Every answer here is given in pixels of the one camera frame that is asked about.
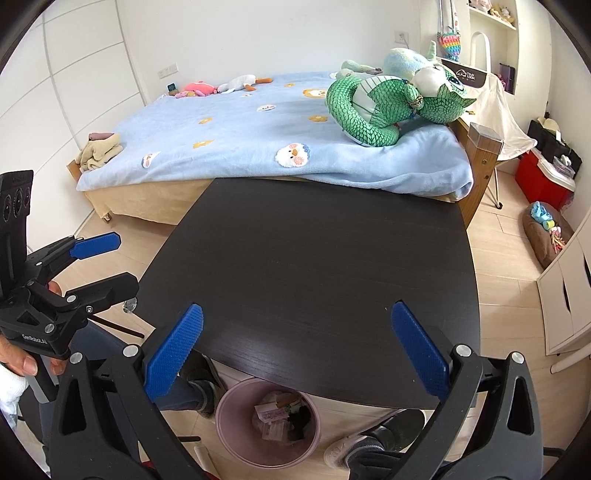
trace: pink plush toy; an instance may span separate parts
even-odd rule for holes
[[[182,92],[177,93],[174,97],[175,98],[182,98],[186,96],[198,96],[198,97],[205,97],[207,95],[212,95],[217,93],[217,89],[213,85],[209,85],[208,83],[203,83],[200,80],[197,83],[189,83],[185,85],[185,88]]]

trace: blue gripper pad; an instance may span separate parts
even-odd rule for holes
[[[406,350],[430,395],[443,401],[449,392],[449,366],[427,332],[403,301],[392,307],[392,330]]]
[[[145,367],[144,390],[150,401],[166,395],[203,331],[203,311],[191,305]]]
[[[94,257],[117,250],[121,246],[121,237],[118,233],[111,232],[94,236],[85,240],[78,240],[70,249],[70,256],[78,260]]]

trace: white wall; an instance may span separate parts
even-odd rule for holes
[[[92,211],[66,168],[88,133],[142,106],[115,0],[57,0],[27,32],[0,74],[0,171],[34,171],[32,249]]]
[[[176,83],[218,84],[306,70],[347,59],[381,66],[394,31],[418,48],[418,2],[406,0],[118,0],[125,39],[148,100]],[[159,80],[173,63],[178,73]]]
[[[575,46],[553,18],[550,22],[554,50],[549,112],[564,140],[583,160],[572,205],[564,217],[576,228],[591,206],[591,73]]]
[[[418,4],[421,40],[420,52],[425,54],[429,49],[431,40],[437,40],[437,30],[439,29],[439,4],[436,0],[411,0]],[[460,33],[462,35],[462,51],[460,52],[460,62],[470,65],[470,38],[472,34],[470,26],[470,12],[468,11],[468,0],[454,0],[456,6]],[[451,25],[449,1],[443,0],[443,25],[447,28]]]
[[[519,30],[519,63],[515,96],[507,103],[521,129],[543,116],[550,95],[552,40],[550,14],[537,0],[515,0]]]

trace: light blue blanket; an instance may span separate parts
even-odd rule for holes
[[[422,122],[393,147],[361,147],[329,116],[332,81],[328,73],[294,73],[251,93],[163,97],[115,128],[123,152],[85,172],[77,188],[299,176],[421,196],[470,192],[470,164],[447,127]]]

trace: white cabinet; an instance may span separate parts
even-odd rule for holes
[[[558,264],[564,278],[574,333],[577,333],[591,321],[591,279],[587,277],[587,261],[576,237],[569,242]]]
[[[591,335],[589,215],[538,279],[548,355],[572,350],[584,335]]]
[[[544,310],[546,350],[552,350],[574,334],[573,322],[567,304],[566,289],[558,263],[538,280],[540,299]]]

